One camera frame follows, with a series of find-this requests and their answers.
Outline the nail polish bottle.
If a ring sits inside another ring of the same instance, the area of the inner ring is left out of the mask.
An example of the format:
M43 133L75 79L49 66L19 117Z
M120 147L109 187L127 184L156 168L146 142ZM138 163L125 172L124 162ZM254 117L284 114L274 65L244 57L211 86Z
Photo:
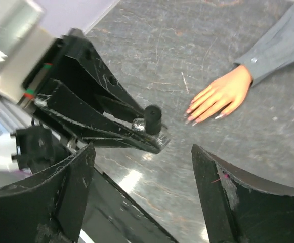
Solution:
M159 150L163 150L171 141L171 136L161 119L147 121L144 118L136 118L132 123L132 130L142 135Z

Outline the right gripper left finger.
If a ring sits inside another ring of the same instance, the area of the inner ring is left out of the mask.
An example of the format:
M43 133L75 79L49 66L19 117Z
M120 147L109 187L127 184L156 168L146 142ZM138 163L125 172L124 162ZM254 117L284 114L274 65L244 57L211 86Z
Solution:
M78 242L95 155L94 145L87 145L0 188L0 242Z

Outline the black nail polish cap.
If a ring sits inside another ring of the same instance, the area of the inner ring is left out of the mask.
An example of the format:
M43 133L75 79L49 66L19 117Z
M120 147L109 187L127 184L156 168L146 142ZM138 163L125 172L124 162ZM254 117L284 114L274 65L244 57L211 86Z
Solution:
M149 105L144 109L145 131L149 135L157 135L161 131L161 109L157 105Z

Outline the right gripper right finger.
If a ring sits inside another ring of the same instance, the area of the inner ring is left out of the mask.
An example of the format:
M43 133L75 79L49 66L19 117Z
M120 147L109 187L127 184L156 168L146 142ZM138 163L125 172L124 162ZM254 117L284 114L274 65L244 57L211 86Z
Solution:
M196 144L191 153L210 242L294 242L294 187L254 175Z

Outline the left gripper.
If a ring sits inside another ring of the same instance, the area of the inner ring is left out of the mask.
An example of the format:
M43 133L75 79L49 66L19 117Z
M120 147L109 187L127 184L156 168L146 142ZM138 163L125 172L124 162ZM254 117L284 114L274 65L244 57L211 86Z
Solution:
M38 93L34 99L36 116L52 130L68 139L96 147L135 148L154 154L160 153L170 142L167 129L162 126L155 135L146 130L144 109L115 78L80 29L54 38L48 49L23 81L21 101L33 100L37 87L47 71L60 62L61 81ZM130 127L110 120L108 113Z

